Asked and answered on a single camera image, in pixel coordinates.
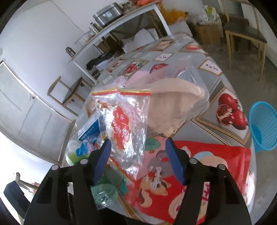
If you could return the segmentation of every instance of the metal canister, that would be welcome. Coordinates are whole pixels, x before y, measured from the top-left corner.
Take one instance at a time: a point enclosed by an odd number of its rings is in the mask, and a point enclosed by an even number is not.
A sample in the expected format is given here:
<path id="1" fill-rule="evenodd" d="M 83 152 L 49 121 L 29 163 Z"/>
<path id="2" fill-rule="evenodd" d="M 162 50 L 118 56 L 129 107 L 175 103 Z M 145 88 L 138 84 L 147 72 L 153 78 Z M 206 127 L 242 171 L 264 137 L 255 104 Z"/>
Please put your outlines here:
<path id="1" fill-rule="evenodd" d="M 101 29 L 100 27 L 98 27 L 98 25 L 96 23 L 91 23 L 89 26 L 89 29 L 94 33 L 94 34 L 98 34 Z"/>
<path id="2" fill-rule="evenodd" d="M 73 58 L 74 55 L 76 55 L 76 52 L 72 48 L 70 48 L 70 47 L 66 47 L 65 50 L 66 50 L 67 54 L 70 55 L 71 58 Z"/>

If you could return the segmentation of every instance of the rice cooker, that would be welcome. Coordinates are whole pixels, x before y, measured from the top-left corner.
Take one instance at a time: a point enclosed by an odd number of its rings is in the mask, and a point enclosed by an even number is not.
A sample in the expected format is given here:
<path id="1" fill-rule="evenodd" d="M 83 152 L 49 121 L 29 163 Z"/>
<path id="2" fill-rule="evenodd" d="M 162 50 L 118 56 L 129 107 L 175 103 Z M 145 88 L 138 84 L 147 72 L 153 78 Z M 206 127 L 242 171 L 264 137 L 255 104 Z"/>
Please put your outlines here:
<path id="1" fill-rule="evenodd" d="M 93 18 L 101 27 L 106 27 L 121 16 L 123 16 L 123 11 L 120 6 L 114 2 L 95 13 Z"/>

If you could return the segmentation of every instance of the blue plastic basket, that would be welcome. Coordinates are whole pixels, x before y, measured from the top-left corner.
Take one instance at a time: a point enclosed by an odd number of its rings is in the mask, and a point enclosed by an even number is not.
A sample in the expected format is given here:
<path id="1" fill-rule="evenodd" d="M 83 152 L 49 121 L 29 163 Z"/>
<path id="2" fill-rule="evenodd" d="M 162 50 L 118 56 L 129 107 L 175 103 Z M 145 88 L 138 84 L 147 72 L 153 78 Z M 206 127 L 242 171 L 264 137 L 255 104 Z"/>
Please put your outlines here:
<path id="1" fill-rule="evenodd" d="M 249 112 L 249 127 L 255 152 L 270 151 L 277 146 L 277 113 L 267 102 L 255 102 Z"/>

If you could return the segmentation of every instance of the tablecloth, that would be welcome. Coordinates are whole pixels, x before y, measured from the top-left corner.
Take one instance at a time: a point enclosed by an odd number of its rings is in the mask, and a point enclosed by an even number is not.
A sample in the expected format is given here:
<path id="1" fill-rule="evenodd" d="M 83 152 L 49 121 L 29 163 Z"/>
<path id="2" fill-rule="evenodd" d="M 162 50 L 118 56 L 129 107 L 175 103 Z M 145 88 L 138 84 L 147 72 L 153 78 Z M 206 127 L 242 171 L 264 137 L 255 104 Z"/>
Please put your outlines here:
<path id="1" fill-rule="evenodd" d="M 176 33 L 173 36 L 163 37 L 158 41 L 114 59 L 102 71 L 98 78 L 99 83 L 95 87 L 111 84 L 122 75 L 130 78 L 139 70 L 152 73 L 164 66 L 176 63 L 181 58 L 190 59 L 195 68 L 197 68 L 210 92 L 210 107 L 203 114 L 183 124 L 172 138 L 173 140 L 250 148 L 252 157 L 243 197 L 249 212 L 251 212 L 255 196 L 256 159 L 250 129 L 247 122 L 241 119 L 241 115 L 236 115 L 235 122 L 232 124 L 224 113 L 225 110 L 228 110 L 228 105 L 224 104 L 226 102 L 230 104 L 230 101 L 235 101 L 240 111 L 243 111 L 243 106 L 240 104 L 235 90 L 224 75 L 224 71 L 220 69 L 216 62 L 191 36 L 186 33 Z M 77 118 L 71 139 L 77 139 L 76 131 L 86 123 L 94 112 L 95 104 L 91 95 L 89 95 Z M 139 212 L 128 205 L 122 197 L 119 197 L 118 202 L 115 202 L 110 208 L 125 216 L 148 223 L 163 223 L 159 219 Z"/>

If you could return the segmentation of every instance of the table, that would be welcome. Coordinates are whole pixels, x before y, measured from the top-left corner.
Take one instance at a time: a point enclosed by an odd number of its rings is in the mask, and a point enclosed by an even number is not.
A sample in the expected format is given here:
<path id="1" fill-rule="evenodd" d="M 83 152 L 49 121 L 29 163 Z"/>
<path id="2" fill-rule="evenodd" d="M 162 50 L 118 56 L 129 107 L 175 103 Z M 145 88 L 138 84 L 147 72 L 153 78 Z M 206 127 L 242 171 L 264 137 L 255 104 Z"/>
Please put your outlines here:
<path id="1" fill-rule="evenodd" d="M 74 57 L 68 62 L 71 63 L 73 62 L 80 70 L 82 70 L 84 72 L 84 74 L 86 74 L 95 84 L 97 83 L 96 80 L 88 73 L 88 71 L 86 70 L 86 68 L 82 67 L 78 62 L 77 59 L 78 57 L 80 57 L 80 55 L 82 55 L 89 47 L 91 47 L 97 40 L 99 40 L 100 38 L 104 37 L 106 34 L 108 34 L 109 32 L 111 32 L 113 29 L 117 28 L 118 26 L 120 26 L 121 24 L 143 14 L 146 12 L 149 12 L 151 10 L 155 10 L 155 12 L 157 13 L 159 19 L 161 20 L 167 35 L 171 35 L 171 32 L 169 30 L 169 27 L 165 21 L 165 19 L 163 18 L 159 8 L 157 7 L 157 2 L 154 1 L 152 3 L 149 3 L 145 6 L 139 7 L 127 14 L 125 14 L 124 16 L 118 18 L 117 20 L 115 20 L 114 22 L 112 22 L 111 24 L 109 24 L 107 27 L 105 27 L 104 29 L 102 29 L 98 34 L 96 34 L 88 43 L 86 43 L 79 52 L 77 52 Z"/>
<path id="2" fill-rule="evenodd" d="M 176 33 L 174 36 L 161 38 L 136 51 L 114 59 L 111 64 L 116 64 L 117 66 L 114 68 L 112 66 L 113 69 L 107 68 L 109 71 L 103 70 L 98 78 L 99 84 L 96 87 L 103 86 L 104 83 L 112 83 L 118 76 L 124 75 L 126 68 L 131 64 L 137 65 L 138 62 L 143 62 L 140 64 L 142 67 L 137 68 L 137 70 L 151 73 L 153 70 L 157 70 L 165 65 L 176 63 L 180 58 L 190 59 L 194 67 L 197 68 L 210 92 L 210 107 L 203 114 L 180 126 L 172 138 L 173 140 L 188 140 L 250 148 L 252 155 L 244 198 L 248 210 L 251 212 L 255 196 L 256 159 L 249 127 L 246 126 L 244 130 L 238 130 L 233 126 L 223 126 L 217 121 L 214 111 L 219 107 L 218 98 L 222 94 L 227 93 L 234 99 L 237 99 L 235 90 L 215 61 L 201 49 L 201 46 L 192 37 L 186 33 Z M 91 102 L 91 96 L 88 96 L 76 121 L 77 131 L 88 120 L 86 108 L 90 106 Z M 146 221 L 150 224 L 167 224 L 162 220 L 139 212 L 134 207 L 128 205 L 122 197 L 119 197 L 118 201 L 114 202 L 109 208 L 125 216 Z"/>

